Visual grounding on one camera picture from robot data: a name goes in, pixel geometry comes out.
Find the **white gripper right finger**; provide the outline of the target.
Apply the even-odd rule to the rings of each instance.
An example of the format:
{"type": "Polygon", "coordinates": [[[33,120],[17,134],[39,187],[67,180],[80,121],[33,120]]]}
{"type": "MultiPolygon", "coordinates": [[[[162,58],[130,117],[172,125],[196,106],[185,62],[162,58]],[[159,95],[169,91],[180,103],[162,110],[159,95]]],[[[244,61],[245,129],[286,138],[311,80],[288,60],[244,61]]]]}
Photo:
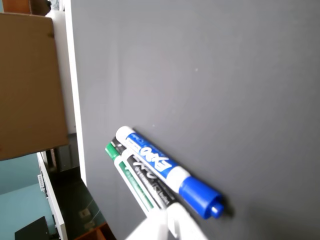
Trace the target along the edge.
{"type": "Polygon", "coordinates": [[[178,240],[207,240],[188,211],[178,202],[167,208],[167,224],[171,234],[178,240]]]}

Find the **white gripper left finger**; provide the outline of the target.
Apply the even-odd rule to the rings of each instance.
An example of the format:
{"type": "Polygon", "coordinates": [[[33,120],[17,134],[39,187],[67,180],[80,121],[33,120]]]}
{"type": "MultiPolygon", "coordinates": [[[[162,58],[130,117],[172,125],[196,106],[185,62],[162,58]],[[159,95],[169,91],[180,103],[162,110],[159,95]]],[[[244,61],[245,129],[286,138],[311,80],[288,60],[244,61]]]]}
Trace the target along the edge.
{"type": "Polygon", "coordinates": [[[165,210],[155,210],[143,220],[126,240],[167,240],[168,215],[165,210]]]}

